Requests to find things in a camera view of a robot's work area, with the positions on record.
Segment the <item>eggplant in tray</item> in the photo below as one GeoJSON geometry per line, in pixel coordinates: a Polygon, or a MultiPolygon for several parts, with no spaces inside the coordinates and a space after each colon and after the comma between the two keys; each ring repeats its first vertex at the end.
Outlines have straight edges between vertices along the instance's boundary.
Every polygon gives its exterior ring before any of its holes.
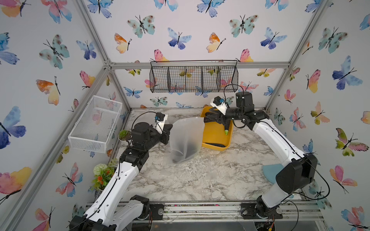
{"type": "Polygon", "coordinates": [[[216,146],[216,147],[222,147],[222,148],[225,148],[226,146],[223,145],[223,144],[220,144],[220,143],[206,143],[208,145],[212,145],[212,146],[216,146]]]}
{"type": "Polygon", "coordinates": [[[225,125],[224,125],[224,132],[225,132],[225,135],[228,135],[229,133],[229,128],[230,128],[230,120],[227,120],[225,122],[225,125]]]}

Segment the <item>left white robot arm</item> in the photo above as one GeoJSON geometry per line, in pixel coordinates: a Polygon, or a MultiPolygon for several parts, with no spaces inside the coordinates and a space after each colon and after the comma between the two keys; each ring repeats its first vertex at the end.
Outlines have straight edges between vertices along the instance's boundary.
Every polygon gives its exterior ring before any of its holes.
{"type": "Polygon", "coordinates": [[[139,174],[149,158],[149,150],[158,143],[168,144],[172,124],[160,123],[153,127],[137,123],[131,132],[131,143],[119,158],[119,165],[103,192],[83,216],[74,216],[71,231],[120,231],[134,220],[150,220],[148,198],[135,195],[120,211],[117,207],[128,186],[139,174]]]}

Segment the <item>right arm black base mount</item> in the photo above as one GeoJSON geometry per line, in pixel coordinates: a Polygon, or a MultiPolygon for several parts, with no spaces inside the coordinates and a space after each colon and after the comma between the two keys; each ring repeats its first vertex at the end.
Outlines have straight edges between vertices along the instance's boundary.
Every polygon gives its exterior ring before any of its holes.
{"type": "Polygon", "coordinates": [[[243,219],[283,219],[279,206],[268,208],[260,203],[241,203],[240,215],[243,219]]]}

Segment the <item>small white potted succulent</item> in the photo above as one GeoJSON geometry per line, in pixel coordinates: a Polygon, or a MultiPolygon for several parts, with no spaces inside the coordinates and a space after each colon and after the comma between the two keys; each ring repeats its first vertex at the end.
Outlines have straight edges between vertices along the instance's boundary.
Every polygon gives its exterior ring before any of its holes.
{"type": "Polygon", "coordinates": [[[118,139],[120,141],[130,141],[132,139],[130,130],[122,130],[119,132],[118,139]]]}

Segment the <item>eggplant in tray middle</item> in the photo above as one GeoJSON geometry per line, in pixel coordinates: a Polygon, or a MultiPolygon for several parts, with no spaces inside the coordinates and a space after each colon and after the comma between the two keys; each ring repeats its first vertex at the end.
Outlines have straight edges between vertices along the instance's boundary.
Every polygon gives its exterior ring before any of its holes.
{"type": "Polygon", "coordinates": [[[225,135],[228,135],[229,133],[229,128],[230,128],[230,120],[227,120],[225,122],[225,125],[224,125],[224,132],[225,132],[225,135]]]}

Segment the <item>eggplant in tray front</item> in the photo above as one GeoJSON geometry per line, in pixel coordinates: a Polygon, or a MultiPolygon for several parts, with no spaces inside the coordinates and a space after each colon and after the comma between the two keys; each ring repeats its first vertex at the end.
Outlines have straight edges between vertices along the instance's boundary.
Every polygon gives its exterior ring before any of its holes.
{"type": "Polygon", "coordinates": [[[216,147],[222,147],[222,148],[225,148],[226,146],[223,145],[223,144],[220,144],[220,143],[206,143],[208,145],[212,145],[212,146],[216,146],[216,147]]]}

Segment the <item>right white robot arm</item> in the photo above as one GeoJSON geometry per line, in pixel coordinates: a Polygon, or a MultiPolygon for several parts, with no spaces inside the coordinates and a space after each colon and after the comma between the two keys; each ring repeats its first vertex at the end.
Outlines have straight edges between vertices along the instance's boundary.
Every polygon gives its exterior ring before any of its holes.
{"type": "Polygon", "coordinates": [[[318,159],[314,154],[305,154],[294,146],[278,130],[266,112],[256,110],[250,92],[236,93],[236,103],[237,106],[231,108],[224,98],[214,97],[204,121],[225,126],[239,120],[244,127],[259,135],[278,157],[283,169],[276,175],[276,183],[257,199],[257,208],[266,213],[279,206],[298,189],[313,183],[314,176],[319,174],[318,159]]]}

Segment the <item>yellow plastic tray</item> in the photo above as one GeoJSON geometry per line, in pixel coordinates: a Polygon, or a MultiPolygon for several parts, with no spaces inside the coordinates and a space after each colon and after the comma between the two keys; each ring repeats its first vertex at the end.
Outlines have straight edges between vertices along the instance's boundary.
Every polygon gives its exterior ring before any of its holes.
{"type": "Polygon", "coordinates": [[[213,117],[209,118],[208,115],[213,114],[212,106],[206,106],[203,108],[201,117],[204,119],[204,132],[202,146],[205,148],[213,149],[216,151],[225,151],[231,144],[231,138],[233,133],[233,124],[230,121],[230,128],[228,135],[225,135],[224,124],[219,124],[212,120],[213,117]],[[208,145],[206,143],[220,143],[225,145],[225,148],[208,145]]]}

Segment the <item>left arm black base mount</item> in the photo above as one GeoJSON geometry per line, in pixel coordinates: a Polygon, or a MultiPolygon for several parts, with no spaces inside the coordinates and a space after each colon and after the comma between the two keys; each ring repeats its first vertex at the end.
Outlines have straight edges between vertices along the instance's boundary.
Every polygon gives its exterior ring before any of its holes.
{"type": "Polygon", "coordinates": [[[133,196],[130,201],[136,200],[143,205],[142,212],[137,218],[138,220],[162,220],[164,215],[164,204],[152,203],[146,197],[139,195],[133,196]]]}

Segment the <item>aluminium front rail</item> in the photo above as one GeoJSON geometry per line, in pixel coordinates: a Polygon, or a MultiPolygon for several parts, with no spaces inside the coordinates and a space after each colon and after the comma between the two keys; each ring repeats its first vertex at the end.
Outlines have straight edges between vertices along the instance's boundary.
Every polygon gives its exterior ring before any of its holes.
{"type": "MultiPolygon", "coordinates": [[[[164,204],[162,220],[134,220],[158,222],[224,222],[224,221],[323,221],[324,217],[315,202],[286,201],[280,205],[283,219],[243,219],[240,210],[241,203],[253,201],[224,201],[224,202],[154,202],[164,204]]],[[[119,203],[120,211],[128,203],[119,203]]]]}

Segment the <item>light blue plastic scoop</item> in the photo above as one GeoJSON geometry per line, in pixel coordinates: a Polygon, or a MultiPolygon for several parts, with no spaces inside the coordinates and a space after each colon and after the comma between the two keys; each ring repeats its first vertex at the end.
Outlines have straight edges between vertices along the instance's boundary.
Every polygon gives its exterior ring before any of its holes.
{"type": "Polygon", "coordinates": [[[276,176],[283,170],[282,164],[264,165],[262,170],[265,178],[272,184],[272,187],[264,193],[264,198],[268,201],[282,200],[285,197],[293,199],[292,194],[284,192],[277,184],[276,176]]]}

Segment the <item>potted orange flower plant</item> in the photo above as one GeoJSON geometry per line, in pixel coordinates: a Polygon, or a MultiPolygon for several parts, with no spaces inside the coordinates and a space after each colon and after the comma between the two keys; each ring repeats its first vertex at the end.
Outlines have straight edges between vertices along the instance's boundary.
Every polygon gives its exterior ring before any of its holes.
{"type": "Polygon", "coordinates": [[[93,168],[94,179],[91,189],[103,191],[112,179],[117,167],[113,165],[98,164],[93,168]]]}

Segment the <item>white mesh wall basket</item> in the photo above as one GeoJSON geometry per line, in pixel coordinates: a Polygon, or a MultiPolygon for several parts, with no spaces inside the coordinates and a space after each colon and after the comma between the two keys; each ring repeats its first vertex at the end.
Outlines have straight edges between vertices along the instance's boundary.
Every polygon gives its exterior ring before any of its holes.
{"type": "Polygon", "coordinates": [[[117,125],[122,103],[92,96],[82,115],[68,135],[71,148],[94,153],[105,153],[117,125]]]}

